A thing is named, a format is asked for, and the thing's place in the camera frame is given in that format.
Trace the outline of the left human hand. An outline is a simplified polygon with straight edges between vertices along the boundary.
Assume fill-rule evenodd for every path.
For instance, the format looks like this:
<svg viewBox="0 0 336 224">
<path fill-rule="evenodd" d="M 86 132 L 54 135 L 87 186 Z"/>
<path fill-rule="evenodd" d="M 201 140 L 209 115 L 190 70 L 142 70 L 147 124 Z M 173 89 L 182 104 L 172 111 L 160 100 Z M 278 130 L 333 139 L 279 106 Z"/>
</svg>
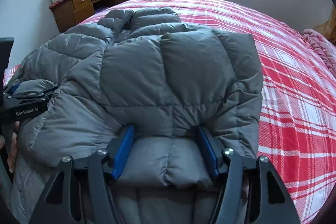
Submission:
<svg viewBox="0 0 336 224">
<path fill-rule="evenodd" d="M 10 173 L 14 173 L 15 168 L 16 168 L 16 158 L 19 152 L 19 147 L 17 143 L 17 133 L 19 131 L 19 126 L 20 126 L 20 122 L 16 121 L 15 126 L 14 126 L 14 131 L 11 137 L 10 152 L 7 158 L 7 164 L 8 164 Z"/>
</svg>

